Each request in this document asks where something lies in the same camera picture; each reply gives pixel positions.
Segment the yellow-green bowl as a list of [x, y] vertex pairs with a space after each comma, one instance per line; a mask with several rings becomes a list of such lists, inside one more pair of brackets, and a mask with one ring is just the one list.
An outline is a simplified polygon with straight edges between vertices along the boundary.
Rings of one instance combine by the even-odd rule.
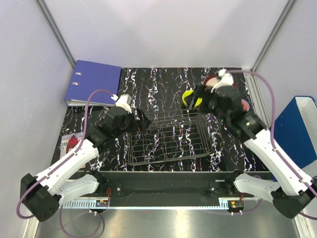
[[[192, 102], [192, 99], [194, 96], [193, 93], [194, 93], [194, 90], [187, 90], [182, 95], [182, 102], [186, 108], [189, 108]], [[202, 98], [198, 98], [195, 102], [194, 108], [198, 108], [201, 105], [202, 100], [203, 100]]]

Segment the red oval baking dish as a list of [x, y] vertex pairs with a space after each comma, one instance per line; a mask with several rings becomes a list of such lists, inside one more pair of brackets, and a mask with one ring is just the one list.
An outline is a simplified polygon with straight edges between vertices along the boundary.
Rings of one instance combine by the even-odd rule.
[[204, 84], [205, 86], [207, 86], [207, 87], [211, 87], [211, 88], [212, 88], [212, 87], [215, 86], [215, 84], [218, 83], [219, 81], [220, 81], [219, 78], [217, 78], [215, 75], [211, 75], [211, 76], [207, 77], [207, 78], [204, 80], [203, 84]]

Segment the pink plastic cup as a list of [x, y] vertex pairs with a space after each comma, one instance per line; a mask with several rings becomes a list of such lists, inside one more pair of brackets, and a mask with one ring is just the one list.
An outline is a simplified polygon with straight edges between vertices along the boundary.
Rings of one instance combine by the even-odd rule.
[[242, 103], [242, 108], [243, 108], [243, 111], [249, 111], [250, 109], [250, 105], [247, 101], [245, 101], [244, 99], [241, 100], [241, 103]]

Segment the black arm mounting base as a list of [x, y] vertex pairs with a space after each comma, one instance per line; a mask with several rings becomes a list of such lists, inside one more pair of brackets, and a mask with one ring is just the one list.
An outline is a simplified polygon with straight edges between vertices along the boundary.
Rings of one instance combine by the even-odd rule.
[[219, 198], [250, 198], [233, 186], [234, 172], [101, 171], [111, 189], [110, 205], [118, 208], [166, 209], [207, 207]]

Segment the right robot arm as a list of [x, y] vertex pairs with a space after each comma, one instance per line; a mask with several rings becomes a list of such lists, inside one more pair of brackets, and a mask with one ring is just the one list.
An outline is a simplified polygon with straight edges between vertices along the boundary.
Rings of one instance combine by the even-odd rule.
[[183, 96], [188, 110], [201, 99], [199, 110], [213, 113], [240, 142], [251, 150], [269, 169], [276, 181], [256, 178], [237, 172], [225, 184], [229, 196], [247, 193], [274, 205], [286, 218], [293, 219], [317, 196], [317, 181], [300, 169], [275, 142], [270, 129], [253, 112], [243, 109], [240, 93], [232, 86], [212, 89], [198, 84], [193, 92]]

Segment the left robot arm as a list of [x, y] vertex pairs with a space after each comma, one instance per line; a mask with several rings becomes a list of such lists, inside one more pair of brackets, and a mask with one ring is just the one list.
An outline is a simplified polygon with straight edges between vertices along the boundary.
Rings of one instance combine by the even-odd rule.
[[83, 134], [81, 141], [56, 163], [36, 176], [26, 174], [20, 182], [20, 199], [16, 207], [19, 218], [24, 205], [31, 217], [44, 222], [59, 207], [85, 194], [102, 196], [107, 190], [107, 179], [99, 172], [91, 172], [82, 178], [68, 182], [82, 165], [104, 153], [115, 139], [125, 133], [145, 131], [151, 121], [141, 109], [138, 118], [123, 107], [110, 108], [104, 118]]

